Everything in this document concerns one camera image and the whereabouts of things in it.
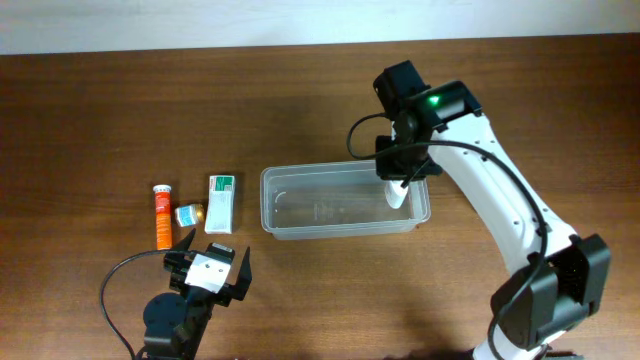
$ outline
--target brown table surface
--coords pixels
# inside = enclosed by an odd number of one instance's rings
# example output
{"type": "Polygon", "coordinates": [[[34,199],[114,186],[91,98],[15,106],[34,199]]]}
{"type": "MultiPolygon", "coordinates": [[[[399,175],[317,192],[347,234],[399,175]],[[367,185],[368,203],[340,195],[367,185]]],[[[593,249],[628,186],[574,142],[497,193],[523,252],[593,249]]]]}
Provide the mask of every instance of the brown table surface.
{"type": "MultiPolygon", "coordinates": [[[[640,36],[450,40],[0,57],[0,353],[125,359],[98,307],[121,259],[155,248],[151,187],[180,204],[208,176],[238,177],[233,235],[251,246],[244,302],[216,307],[199,359],[401,357],[486,336],[508,278],[487,229],[447,176],[431,219],[406,234],[283,242],[260,222],[260,173],[350,160],[345,135],[381,106],[371,83],[411,59],[432,84],[459,78],[532,186],[613,263],[600,313],[555,342],[590,359],[640,353],[640,36]]],[[[361,152],[389,131],[354,139],[361,152]]],[[[187,230],[176,231],[175,237],[187,230]]],[[[161,258],[107,289],[138,349],[142,310],[168,291],[161,258]]]]}

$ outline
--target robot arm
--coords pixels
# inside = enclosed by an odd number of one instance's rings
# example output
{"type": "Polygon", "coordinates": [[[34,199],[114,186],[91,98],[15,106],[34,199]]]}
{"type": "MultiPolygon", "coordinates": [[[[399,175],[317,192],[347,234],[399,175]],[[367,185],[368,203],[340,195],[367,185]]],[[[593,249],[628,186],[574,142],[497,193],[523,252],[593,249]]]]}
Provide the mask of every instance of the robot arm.
{"type": "Polygon", "coordinates": [[[489,228],[511,275],[492,297],[495,332],[491,337],[490,331],[491,338],[474,350],[474,359],[539,357],[544,344],[597,311],[610,259],[606,245],[597,235],[578,237],[540,199],[498,143],[482,107],[463,83],[431,88],[406,61],[385,69],[374,89],[393,124],[392,136],[379,136],[371,156],[378,175],[390,180],[387,199],[399,198],[401,203],[409,181],[446,171],[489,228]],[[445,146],[447,142],[468,146],[445,146]],[[483,150],[495,159],[488,161],[478,153],[483,150]],[[511,170],[530,201],[496,162],[511,170]],[[544,224],[531,202],[541,209],[544,224]],[[543,232],[548,247],[540,260],[543,232]]]}

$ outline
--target black cable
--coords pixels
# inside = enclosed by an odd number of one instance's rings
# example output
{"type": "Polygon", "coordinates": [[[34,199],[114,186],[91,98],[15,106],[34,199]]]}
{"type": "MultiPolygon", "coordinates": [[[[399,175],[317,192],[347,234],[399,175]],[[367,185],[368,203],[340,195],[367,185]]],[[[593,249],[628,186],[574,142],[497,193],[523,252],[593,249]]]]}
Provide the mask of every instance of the black cable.
{"type": "Polygon", "coordinates": [[[107,276],[105,276],[104,280],[102,280],[102,285],[100,286],[100,309],[102,310],[102,315],[104,316],[104,319],[107,320],[107,324],[109,325],[111,330],[116,334],[118,339],[120,339],[120,341],[124,344],[124,346],[127,348],[127,351],[129,351],[129,355],[131,355],[131,360],[136,360],[137,359],[136,358],[136,354],[133,352],[133,348],[131,347],[131,344],[129,344],[127,339],[125,339],[125,337],[120,333],[120,331],[118,331],[116,326],[113,324],[113,322],[111,321],[111,318],[109,318],[109,315],[107,314],[107,308],[104,306],[104,290],[107,287],[107,283],[109,282],[109,279],[111,279],[113,274],[115,274],[115,272],[118,271],[118,269],[120,269],[124,265],[126,265],[126,264],[128,264],[128,263],[130,263],[130,262],[132,262],[134,260],[137,260],[137,259],[140,259],[142,257],[145,257],[145,256],[160,255],[160,254],[176,254],[176,255],[195,256],[197,254],[197,252],[195,252],[195,251],[184,251],[184,250],[151,250],[151,251],[145,251],[145,252],[141,252],[141,253],[136,254],[136,255],[129,256],[128,258],[122,260],[118,265],[114,266],[111,269],[111,271],[109,271],[107,276]]]}
{"type": "Polygon", "coordinates": [[[529,206],[531,206],[531,210],[533,211],[534,215],[536,216],[538,224],[540,224],[540,253],[539,253],[539,256],[535,259],[535,262],[532,264],[532,270],[531,270],[531,273],[529,274],[529,276],[527,277],[527,280],[525,280],[525,282],[520,286],[518,291],[513,295],[513,297],[511,297],[509,302],[507,302],[504,306],[502,306],[502,308],[500,308],[500,310],[498,311],[496,316],[494,316],[493,319],[491,320],[491,323],[489,324],[489,329],[487,331],[489,348],[491,349],[491,353],[493,354],[493,356],[496,357],[497,360],[504,360],[504,358],[502,356],[500,356],[500,354],[498,353],[498,350],[496,349],[496,345],[495,345],[493,337],[494,337],[496,326],[498,325],[498,323],[506,315],[506,313],[509,311],[511,306],[513,306],[513,304],[515,303],[516,299],[518,297],[520,297],[520,295],[522,295],[522,293],[524,291],[526,291],[526,289],[529,287],[529,285],[531,285],[531,283],[535,279],[535,277],[538,274],[538,272],[540,272],[540,270],[544,266],[544,263],[545,263],[544,259],[546,257],[547,247],[549,245],[549,235],[547,234],[547,229],[546,229],[546,225],[545,225],[546,223],[545,223],[544,218],[542,216],[542,211],[540,211],[540,208],[538,207],[538,204],[536,203],[536,201],[533,199],[533,196],[531,196],[531,193],[529,193],[529,191],[527,190],[526,186],[522,183],[520,178],[513,172],[513,170],[511,170],[511,168],[509,166],[507,166],[507,164],[505,164],[502,160],[500,160],[493,153],[491,153],[489,151],[486,151],[483,148],[478,147],[478,146],[474,146],[474,145],[471,145],[471,144],[458,142],[458,141],[431,140],[431,141],[423,141],[423,142],[407,144],[407,145],[395,145],[395,146],[391,146],[391,147],[389,147],[387,149],[384,149],[384,150],[381,150],[381,151],[378,151],[376,153],[369,154],[369,155],[358,155],[358,154],[355,154],[353,152],[353,148],[351,147],[351,136],[353,135],[353,131],[362,122],[364,122],[364,121],[366,121],[368,119],[374,118],[374,117],[379,117],[378,115],[380,115],[380,114],[369,115],[369,116],[366,116],[366,117],[358,120],[351,127],[351,129],[349,130],[349,134],[347,135],[347,149],[349,150],[349,153],[351,154],[351,156],[353,156],[355,159],[359,159],[359,160],[375,159],[375,158],[378,158],[378,157],[391,155],[391,154],[394,154],[394,153],[397,153],[397,152],[400,152],[400,151],[404,151],[404,150],[407,150],[407,149],[412,149],[412,148],[416,148],[416,147],[425,147],[425,146],[451,146],[451,147],[458,147],[458,148],[471,150],[471,151],[479,153],[480,155],[482,155],[487,160],[490,160],[491,162],[493,162],[502,171],[504,171],[507,174],[507,176],[511,179],[511,181],[513,181],[513,183],[516,185],[518,190],[520,190],[520,192],[522,193],[524,198],[529,203],[529,206]]]}

